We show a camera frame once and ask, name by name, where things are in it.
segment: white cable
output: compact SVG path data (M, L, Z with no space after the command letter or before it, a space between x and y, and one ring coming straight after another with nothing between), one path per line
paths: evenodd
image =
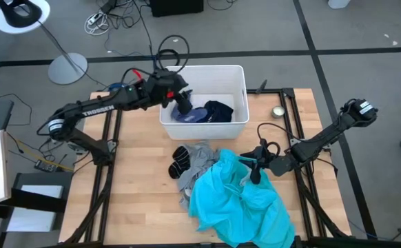
M91 14L84 22L84 31L87 34L98 36L105 34L109 31L109 24L107 23L107 15L103 14L101 20L97 20L94 24L90 25L88 21L96 14Z

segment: gray floor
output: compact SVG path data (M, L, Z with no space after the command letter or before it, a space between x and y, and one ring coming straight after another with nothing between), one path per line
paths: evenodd
M103 47L107 35L91 37L83 31L85 18L98 9L94 1L49 2L52 12L46 26L67 51L80 52L87 58L116 56ZM352 0L343 10L331 10L326 2L300 1L317 49L401 47L401 0ZM223 12L205 6L200 14L157 19L151 17L149 10L144 10L143 15L154 49L163 37L174 33L186 37L195 53L307 50L291 0L239 0ZM181 41L170 41L168 46L185 52ZM113 31L109 47L125 54L133 51L147 54L143 26ZM18 36L0 32L0 61L54 59L58 55L41 30ZM401 53L327 55L320 56L320 61L337 107L355 97L366 98L380 109L379 119L372 126L349 130L346 136L377 234L391 238L401 227ZM268 79L267 87L311 88L323 125L331 122L310 56L192 59L188 64L241 65L247 87L258 87ZM132 66L146 70L152 67L150 62L91 63L88 74L103 83L114 83ZM15 93L34 108L31 126L9 127L8 131L34 145L44 141L35 134L36 128L55 109L77 99L86 99L90 92L102 88L86 77L69 86L55 85L49 82L47 70L46 65L0 68L0 95ZM28 110L15 102L11 123L25 122ZM59 151L57 156L61 157L61 152L66 151ZM16 172L34 172L29 162L19 157L13 159ZM334 146L332 159L340 169L338 182L349 220L362 228L338 145ZM64 163L72 161L73 156L69 156ZM351 228L355 236L365 238L361 231L354 226ZM58 232L46 236L10 234L5 247L51 245L56 242Z

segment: blue fabric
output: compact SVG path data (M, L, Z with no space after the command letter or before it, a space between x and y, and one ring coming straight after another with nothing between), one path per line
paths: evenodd
M222 149L219 161L194 184L189 215L199 219L197 231L214 228L232 247L251 241L259 247L289 248L295 231L280 196L263 171L260 184L249 180L241 186L248 169L238 159L243 158Z

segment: black sock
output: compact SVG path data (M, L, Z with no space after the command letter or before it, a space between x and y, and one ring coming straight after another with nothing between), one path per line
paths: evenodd
M189 156L188 151L185 147L180 146L173 153L174 162L168 168L168 174L173 178L177 179L181 174L189 169Z

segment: red wire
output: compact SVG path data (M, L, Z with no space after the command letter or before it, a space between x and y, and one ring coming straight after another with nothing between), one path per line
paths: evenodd
M141 76L141 74L137 71L137 70L132 70L133 73L135 73L135 75L137 75L137 77L139 78L139 80L141 80L143 77Z

